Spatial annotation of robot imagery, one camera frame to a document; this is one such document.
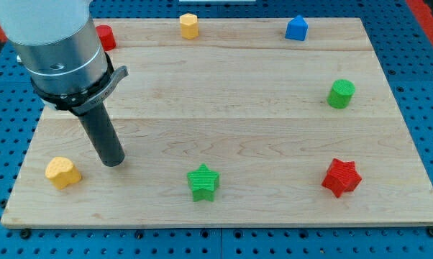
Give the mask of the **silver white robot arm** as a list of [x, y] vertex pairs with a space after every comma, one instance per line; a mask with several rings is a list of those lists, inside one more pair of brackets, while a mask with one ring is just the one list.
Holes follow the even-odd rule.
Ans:
[[0, 0], [0, 26], [41, 92], [77, 94], [106, 73], [106, 56], [90, 3]]

